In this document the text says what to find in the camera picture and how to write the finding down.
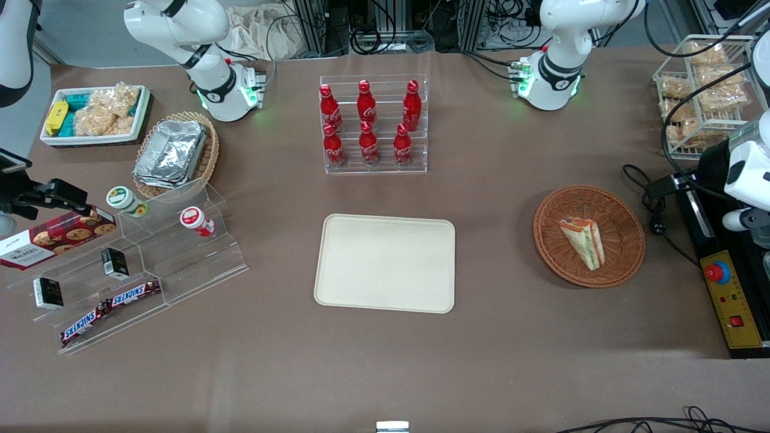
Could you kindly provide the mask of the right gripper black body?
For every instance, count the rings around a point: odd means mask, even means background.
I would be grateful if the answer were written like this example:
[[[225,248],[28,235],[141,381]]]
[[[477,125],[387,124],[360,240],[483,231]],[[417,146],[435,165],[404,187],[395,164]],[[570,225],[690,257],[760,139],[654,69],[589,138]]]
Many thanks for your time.
[[[26,192],[35,189],[35,183],[16,180],[1,181],[1,211],[9,215],[16,215],[28,220],[36,220],[38,209],[31,205],[21,204],[19,197]]]

